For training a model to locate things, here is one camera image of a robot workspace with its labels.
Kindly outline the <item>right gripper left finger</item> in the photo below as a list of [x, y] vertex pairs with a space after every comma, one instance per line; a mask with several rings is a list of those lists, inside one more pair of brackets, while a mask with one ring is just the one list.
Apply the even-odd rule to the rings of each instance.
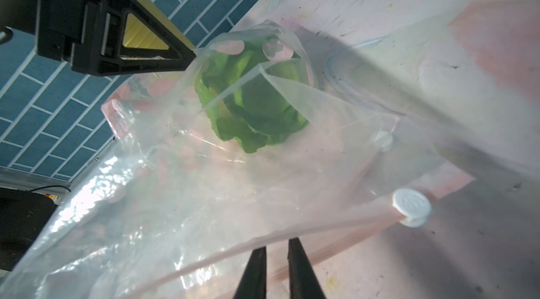
[[247, 262], [233, 299], [265, 299], [267, 297], [267, 250], [254, 250]]

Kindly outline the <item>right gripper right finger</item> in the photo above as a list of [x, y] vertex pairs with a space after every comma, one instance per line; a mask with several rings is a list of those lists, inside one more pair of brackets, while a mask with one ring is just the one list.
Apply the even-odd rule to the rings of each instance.
[[290, 299], [326, 299], [299, 238], [288, 241]]

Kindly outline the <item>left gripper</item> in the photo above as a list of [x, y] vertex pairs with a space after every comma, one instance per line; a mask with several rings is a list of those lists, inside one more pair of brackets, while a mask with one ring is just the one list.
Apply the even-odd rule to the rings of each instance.
[[36, 53], [100, 77], [183, 71], [195, 59], [137, 0], [38, 0]]

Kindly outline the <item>zip-top bag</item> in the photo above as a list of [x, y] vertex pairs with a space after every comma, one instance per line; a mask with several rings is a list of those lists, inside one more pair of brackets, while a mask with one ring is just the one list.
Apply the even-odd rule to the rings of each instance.
[[[247, 154], [222, 141], [195, 92], [214, 46], [275, 37], [306, 63], [309, 84], [251, 70], [308, 121]], [[431, 204], [472, 177], [409, 119], [323, 91], [297, 36], [266, 21], [224, 33], [183, 72], [126, 80], [102, 111], [117, 140], [52, 215], [1, 285], [3, 298], [226, 298], [265, 247], [287, 275], [287, 241], [313, 262], [395, 224], [424, 224]]]
[[539, 0], [347, 3], [355, 34], [324, 65], [337, 89], [539, 176]]

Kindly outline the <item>chinese cabbage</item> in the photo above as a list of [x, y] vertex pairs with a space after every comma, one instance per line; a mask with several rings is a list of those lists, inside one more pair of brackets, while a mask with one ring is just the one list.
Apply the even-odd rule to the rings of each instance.
[[234, 40], [214, 46], [195, 80], [195, 92], [212, 129], [222, 141], [236, 140], [247, 154], [284, 143], [308, 124], [307, 119], [257, 73], [268, 62], [267, 75], [309, 84], [306, 63], [281, 40]]

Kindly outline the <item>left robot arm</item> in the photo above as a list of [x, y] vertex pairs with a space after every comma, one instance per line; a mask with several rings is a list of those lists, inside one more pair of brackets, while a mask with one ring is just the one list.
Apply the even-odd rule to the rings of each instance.
[[[123, 43], [133, 16], [166, 44], [163, 50]], [[1, 0], [1, 43], [13, 31], [35, 36], [37, 55], [98, 77], [183, 71], [195, 53], [136, 0]]]

